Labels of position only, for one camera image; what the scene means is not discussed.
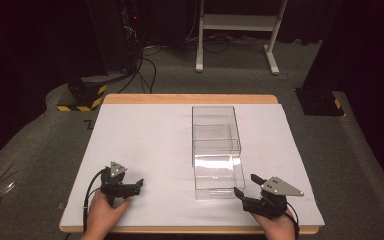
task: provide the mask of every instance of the yellow and black hazard tape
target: yellow and black hazard tape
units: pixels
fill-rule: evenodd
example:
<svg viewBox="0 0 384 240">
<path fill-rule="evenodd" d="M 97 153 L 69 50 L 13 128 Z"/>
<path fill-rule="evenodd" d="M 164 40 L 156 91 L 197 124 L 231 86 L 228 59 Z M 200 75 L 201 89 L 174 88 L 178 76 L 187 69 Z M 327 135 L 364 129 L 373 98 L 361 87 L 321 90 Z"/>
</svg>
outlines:
<svg viewBox="0 0 384 240">
<path fill-rule="evenodd" d="M 106 88 L 107 88 L 107 85 L 103 85 L 98 89 L 98 91 L 96 92 L 96 95 L 92 97 L 89 96 L 90 99 L 88 99 L 87 104 L 58 104 L 57 108 L 59 111 L 62 111 L 62 112 L 94 111 L 98 107 L 98 105 L 101 103 L 104 95 L 104 91 Z"/>
</svg>

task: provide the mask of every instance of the clear plastic box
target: clear plastic box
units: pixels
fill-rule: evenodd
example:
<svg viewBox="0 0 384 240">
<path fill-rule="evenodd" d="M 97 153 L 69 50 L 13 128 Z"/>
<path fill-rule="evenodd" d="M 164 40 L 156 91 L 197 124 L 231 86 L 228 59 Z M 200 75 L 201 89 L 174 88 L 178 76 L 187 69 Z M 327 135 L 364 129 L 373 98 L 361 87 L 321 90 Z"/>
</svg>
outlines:
<svg viewBox="0 0 384 240">
<path fill-rule="evenodd" d="M 245 181 L 234 107 L 192 107 L 192 138 L 195 198 L 235 198 Z"/>
</svg>

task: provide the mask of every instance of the hand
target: hand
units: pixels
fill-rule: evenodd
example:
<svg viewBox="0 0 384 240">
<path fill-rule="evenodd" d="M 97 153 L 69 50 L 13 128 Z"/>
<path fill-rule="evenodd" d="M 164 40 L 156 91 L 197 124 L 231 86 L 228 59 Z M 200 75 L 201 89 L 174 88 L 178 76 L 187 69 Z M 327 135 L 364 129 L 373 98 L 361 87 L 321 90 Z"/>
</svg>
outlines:
<svg viewBox="0 0 384 240">
<path fill-rule="evenodd" d="M 289 209 L 286 213 L 292 216 Z M 263 228 L 268 240 L 295 240 L 294 224 L 287 216 L 282 214 L 280 217 L 268 219 L 253 213 L 251 215 Z"/>
<path fill-rule="evenodd" d="M 126 198 L 120 206 L 112 208 L 108 204 L 107 196 L 101 190 L 97 190 L 89 207 L 87 230 L 81 239 L 104 239 L 127 210 L 131 201 L 131 198 Z"/>
</svg>

